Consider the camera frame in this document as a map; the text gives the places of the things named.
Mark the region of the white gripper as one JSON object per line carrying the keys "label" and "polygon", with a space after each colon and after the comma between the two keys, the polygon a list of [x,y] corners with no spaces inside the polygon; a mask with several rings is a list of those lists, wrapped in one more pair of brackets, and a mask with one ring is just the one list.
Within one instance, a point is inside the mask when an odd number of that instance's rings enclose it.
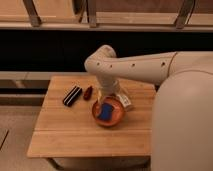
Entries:
{"label": "white gripper", "polygon": [[116,79],[101,79],[99,81],[99,96],[104,98],[120,90],[119,81]]}

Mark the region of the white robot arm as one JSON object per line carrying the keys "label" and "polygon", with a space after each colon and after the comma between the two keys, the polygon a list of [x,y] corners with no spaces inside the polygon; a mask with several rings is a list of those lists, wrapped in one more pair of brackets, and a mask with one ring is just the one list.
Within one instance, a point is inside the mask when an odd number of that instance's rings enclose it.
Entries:
{"label": "white robot arm", "polygon": [[152,109],[152,171],[213,171],[213,51],[118,58],[103,45],[84,66],[102,96],[119,90],[118,78],[159,87]]}

